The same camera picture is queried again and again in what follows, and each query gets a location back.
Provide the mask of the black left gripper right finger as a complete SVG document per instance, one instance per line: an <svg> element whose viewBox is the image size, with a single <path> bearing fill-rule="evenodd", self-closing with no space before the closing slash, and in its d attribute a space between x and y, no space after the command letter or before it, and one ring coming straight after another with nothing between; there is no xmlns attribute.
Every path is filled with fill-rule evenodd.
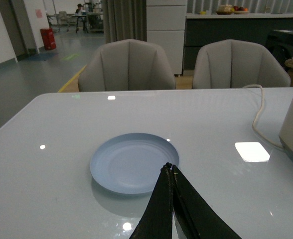
<svg viewBox="0 0 293 239"><path fill-rule="evenodd" d="M186 239L239 239L196 191L176 165L172 165L173 209L178 234Z"/></svg>

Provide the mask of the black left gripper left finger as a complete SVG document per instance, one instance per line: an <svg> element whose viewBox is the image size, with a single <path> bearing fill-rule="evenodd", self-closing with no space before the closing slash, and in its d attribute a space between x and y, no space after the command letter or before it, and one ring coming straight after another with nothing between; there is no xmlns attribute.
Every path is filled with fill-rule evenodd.
<svg viewBox="0 0 293 239"><path fill-rule="evenodd" d="M160 170L146 210L130 238L172 238L173 182L171 166L171 163L167 163Z"/></svg>

